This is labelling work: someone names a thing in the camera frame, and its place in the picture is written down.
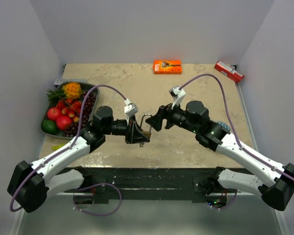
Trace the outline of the brass padlock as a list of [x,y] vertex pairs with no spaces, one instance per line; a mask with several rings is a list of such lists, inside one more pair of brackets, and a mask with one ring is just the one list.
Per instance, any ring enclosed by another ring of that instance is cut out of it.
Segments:
[[145,123],[145,119],[149,118],[149,117],[152,117],[152,114],[150,113],[145,113],[143,114],[142,118],[141,118],[141,122],[140,122],[140,129],[141,129],[141,132],[144,134],[144,136],[148,139],[150,139],[151,137],[151,126],[150,125],[147,125]]

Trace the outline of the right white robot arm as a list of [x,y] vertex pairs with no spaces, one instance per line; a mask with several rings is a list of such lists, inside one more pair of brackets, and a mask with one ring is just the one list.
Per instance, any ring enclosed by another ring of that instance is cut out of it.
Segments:
[[206,194],[235,189],[261,197],[270,207],[284,211],[294,194],[294,165],[277,163],[242,143],[230,130],[210,120],[202,102],[190,101],[186,109],[162,105],[158,112],[146,119],[154,130],[178,126],[195,134],[200,145],[225,155],[249,173],[239,173],[216,167],[212,175],[199,182]]

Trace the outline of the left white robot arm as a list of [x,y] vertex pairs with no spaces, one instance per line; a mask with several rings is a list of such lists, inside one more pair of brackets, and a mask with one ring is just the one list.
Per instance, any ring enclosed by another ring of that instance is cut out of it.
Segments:
[[73,170],[67,176],[59,172],[77,159],[84,157],[105,142],[107,135],[123,136],[125,143],[137,144],[150,141],[151,133],[144,131],[137,123],[136,108],[130,104],[125,108],[125,119],[114,119],[113,110],[109,106],[101,106],[94,113],[92,120],[66,145],[40,160],[32,163],[21,161],[15,166],[7,191],[12,196],[10,210],[17,212],[14,202],[20,209],[33,212],[46,201],[51,193],[51,183],[57,188],[60,180],[72,177],[71,188],[87,192],[92,180],[79,171]]

